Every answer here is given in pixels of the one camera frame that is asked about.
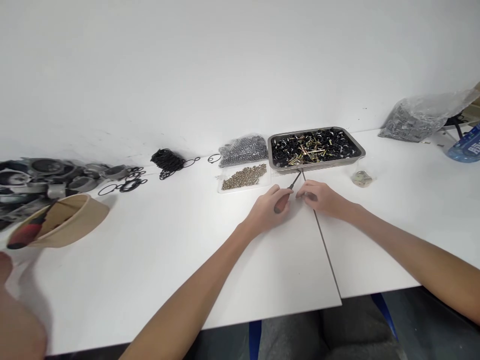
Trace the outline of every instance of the plastic container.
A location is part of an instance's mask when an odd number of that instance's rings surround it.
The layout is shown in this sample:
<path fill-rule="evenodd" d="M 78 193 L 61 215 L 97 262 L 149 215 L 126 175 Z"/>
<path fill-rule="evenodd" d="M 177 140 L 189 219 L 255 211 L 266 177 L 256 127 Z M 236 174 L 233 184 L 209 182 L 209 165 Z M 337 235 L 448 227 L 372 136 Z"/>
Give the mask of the plastic container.
<path fill-rule="evenodd" d="M 228 189 L 228 190 L 222 190 L 222 185 L 224 183 L 224 180 L 230 179 L 233 174 L 235 174 L 238 171 L 243 170 L 246 167 L 253 167 L 253 166 L 260 165 L 260 164 L 266 164 L 266 173 L 263 174 L 258 179 L 258 184 L 250 185 L 250 186 L 236 187 L 236 188 Z M 237 165 L 237 166 L 224 167 L 222 172 L 221 172 L 221 175 L 218 177 L 218 189 L 217 189 L 217 191 L 218 191 L 219 194 L 228 194 L 228 193 L 234 193 L 234 192 L 243 191 L 243 190 L 250 190 L 250 189 L 267 187 L 271 184 L 271 182 L 272 182 L 271 181 L 271 173 L 270 173 L 270 167 L 269 167 L 268 160 L 250 162 L 250 163 Z"/>
<path fill-rule="evenodd" d="M 453 145 L 446 155 L 461 163 L 474 163 L 480 160 L 480 124 Z"/>

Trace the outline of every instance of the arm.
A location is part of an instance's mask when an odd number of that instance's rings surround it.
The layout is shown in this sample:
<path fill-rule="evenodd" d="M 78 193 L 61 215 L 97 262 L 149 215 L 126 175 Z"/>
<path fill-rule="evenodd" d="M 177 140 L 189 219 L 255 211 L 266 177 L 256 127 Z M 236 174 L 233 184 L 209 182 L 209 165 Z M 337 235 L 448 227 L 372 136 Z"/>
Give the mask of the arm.
<path fill-rule="evenodd" d="M 314 210 L 357 227 L 442 302 L 480 325 L 480 270 L 383 221 L 325 183 L 307 180 L 296 196 L 304 196 Z"/>
<path fill-rule="evenodd" d="M 274 206 L 290 189 L 274 185 L 260 196 L 225 243 L 166 301 L 122 355 L 128 359 L 183 359 L 240 255 L 259 234 L 279 225 L 289 210 Z"/>

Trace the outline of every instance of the blue plastic bottle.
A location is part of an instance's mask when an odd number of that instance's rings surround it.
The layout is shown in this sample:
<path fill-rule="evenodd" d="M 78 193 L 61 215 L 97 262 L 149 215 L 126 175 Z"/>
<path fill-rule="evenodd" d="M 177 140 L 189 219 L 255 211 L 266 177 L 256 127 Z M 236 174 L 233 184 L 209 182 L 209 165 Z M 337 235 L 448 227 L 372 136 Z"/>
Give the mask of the blue plastic bottle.
<path fill-rule="evenodd" d="M 449 158 L 462 163 L 474 163 L 479 161 L 480 123 L 461 138 L 460 141 L 453 145 L 446 155 Z"/>

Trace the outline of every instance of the hand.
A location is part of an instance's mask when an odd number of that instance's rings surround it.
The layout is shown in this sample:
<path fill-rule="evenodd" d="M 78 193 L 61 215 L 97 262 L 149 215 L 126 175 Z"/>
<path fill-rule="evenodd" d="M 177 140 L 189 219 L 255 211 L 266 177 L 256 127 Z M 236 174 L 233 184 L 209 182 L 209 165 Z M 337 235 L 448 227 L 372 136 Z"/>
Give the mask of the hand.
<path fill-rule="evenodd" d="M 258 197 L 250 213 L 243 221 L 243 224 L 248 227 L 253 237 L 257 237 L 284 221 L 290 209 L 290 202 L 286 203 L 285 209 L 281 213 L 275 213 L 274 207 L 282 196 L 292 194 L 293 192 L 289 188 L 281 189 L 280 186 L 273 185 L 265 194 Z"/>
<path fill-rule="evenodd" d="M 347 221 L 347 214 L 354 205 L 333 191 L 326 183 L 307 180 L 296 193 L 313 210 L 329 217 Z"/>

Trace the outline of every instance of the black o-ring bundle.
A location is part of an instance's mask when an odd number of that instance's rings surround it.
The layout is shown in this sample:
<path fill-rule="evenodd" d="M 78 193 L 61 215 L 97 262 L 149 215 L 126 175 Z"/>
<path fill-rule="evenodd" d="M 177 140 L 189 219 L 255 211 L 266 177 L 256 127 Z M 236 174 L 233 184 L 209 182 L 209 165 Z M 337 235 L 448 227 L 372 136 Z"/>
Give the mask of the black o-ring bundle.
<path fill-rule="evenodd" d="M 192 166 L 198 160 L 200 160 L 199 157 L 190 160 L 182 159 L 172 150 L 165 148 L 160 149 L 156 153 L 154 153 L 150 161 L 161 169 L 160 180 L 165 180 L 166 178 L 175 174 L 175 172 L 177 172 L 178 170 Z M 185 166 L 185 163 L 189 161 L 193 162 Z"/>

